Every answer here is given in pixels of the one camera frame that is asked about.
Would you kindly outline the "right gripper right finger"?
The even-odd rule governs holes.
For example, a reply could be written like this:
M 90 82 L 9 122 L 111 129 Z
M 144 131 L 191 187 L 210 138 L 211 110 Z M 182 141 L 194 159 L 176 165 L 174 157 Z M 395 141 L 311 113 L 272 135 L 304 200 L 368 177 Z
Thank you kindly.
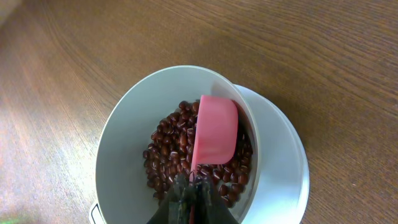
M 238 224 L 210 177 L 196 178 L 193 182 L 196 198 L 192 207 L 194 224 Z

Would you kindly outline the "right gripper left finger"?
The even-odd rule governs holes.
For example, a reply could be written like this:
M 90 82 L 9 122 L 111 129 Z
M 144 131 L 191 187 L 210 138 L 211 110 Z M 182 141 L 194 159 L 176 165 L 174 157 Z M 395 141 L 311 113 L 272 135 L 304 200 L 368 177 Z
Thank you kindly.
M 193 184 L 180 174 L 147 224 L 189 224 L 193 205 Z

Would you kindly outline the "pink measuring scoop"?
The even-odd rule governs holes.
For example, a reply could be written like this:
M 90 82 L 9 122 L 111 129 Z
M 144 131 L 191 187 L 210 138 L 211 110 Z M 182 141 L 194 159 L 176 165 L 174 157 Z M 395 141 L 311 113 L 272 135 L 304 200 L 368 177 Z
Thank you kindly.
M 199 164 L 225 164 L 231 160 L 238 134 L 238 110 L 228 98 L 203 95 L 198 109 L 190 180 Z

